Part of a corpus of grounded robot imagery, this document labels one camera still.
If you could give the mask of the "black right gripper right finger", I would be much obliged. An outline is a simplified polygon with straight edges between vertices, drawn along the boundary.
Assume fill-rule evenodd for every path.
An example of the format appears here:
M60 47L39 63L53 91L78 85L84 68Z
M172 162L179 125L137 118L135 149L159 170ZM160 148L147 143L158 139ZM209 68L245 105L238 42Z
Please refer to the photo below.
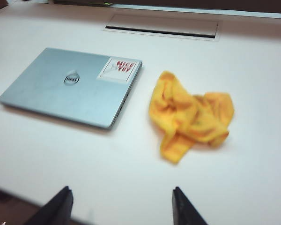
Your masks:
M174 225L207 225L179 187L172 191L172 211Z

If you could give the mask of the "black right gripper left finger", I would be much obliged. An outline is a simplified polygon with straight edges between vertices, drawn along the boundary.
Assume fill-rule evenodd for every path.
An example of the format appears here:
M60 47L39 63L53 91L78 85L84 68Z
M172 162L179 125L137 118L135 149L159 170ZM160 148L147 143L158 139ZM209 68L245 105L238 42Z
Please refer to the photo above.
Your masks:
M68 225L73 207L72 190L65 186L49 202L41 207L26 225Z

